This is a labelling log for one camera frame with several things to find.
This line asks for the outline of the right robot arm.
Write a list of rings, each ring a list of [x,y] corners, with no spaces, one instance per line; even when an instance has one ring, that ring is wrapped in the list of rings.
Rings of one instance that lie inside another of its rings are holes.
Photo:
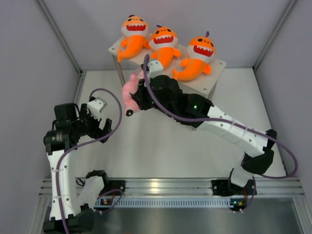
[[[147,85],[140,79],[130,91],[130,99],[139,110],[157,109],[182,125],[213,133],[244,152],[227,180],[213,182],[214,195],[247,195],[254,185],[252,177],[266,173],[274,157],[272,147],[277,132],[269,129],[257,132],[221,111],[209,99],[184,93],[176,80],[166,75],[150,79]]]

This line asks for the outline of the pink frog plush front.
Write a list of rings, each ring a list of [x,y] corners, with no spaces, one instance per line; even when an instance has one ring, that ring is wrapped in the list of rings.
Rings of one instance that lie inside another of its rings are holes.
[[[140,111],[138,104],[132,99],[132,95],[138,91],[138,84],[144,78],[143,70],[136,69],[131,73],[129,80],[122,87],[122,101],[125,105],[125,114],[130,117]]]

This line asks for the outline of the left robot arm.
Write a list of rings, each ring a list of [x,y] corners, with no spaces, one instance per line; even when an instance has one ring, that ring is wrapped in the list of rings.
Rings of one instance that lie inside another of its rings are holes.
[[[80,234],[94,227],[94,205],[100,195],[109,192],[110,182],[104,170],[93,170],[87,174],[82,191],[77,192],[75,146],[83,136],[98,139],[111,132],[109,118],[103,129],[99,127],[106,105],[95,99],[81,106],[66,103],[54,107],[56,119],[43,139],[52,179],[52,208],[49,221],[43,224],[46,234]]]

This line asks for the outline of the large orange shark plush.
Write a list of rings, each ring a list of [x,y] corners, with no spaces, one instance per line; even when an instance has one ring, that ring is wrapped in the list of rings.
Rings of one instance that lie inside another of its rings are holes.
[[[173,79],[187,82],[212,72],[210,62],[215,59],[216,49],[209,36],[210,32],[207,31],[205,36],[191,39],[187,46],[187,57],[180,62],[180,66],[184,69],[181,71],[173,69]]]

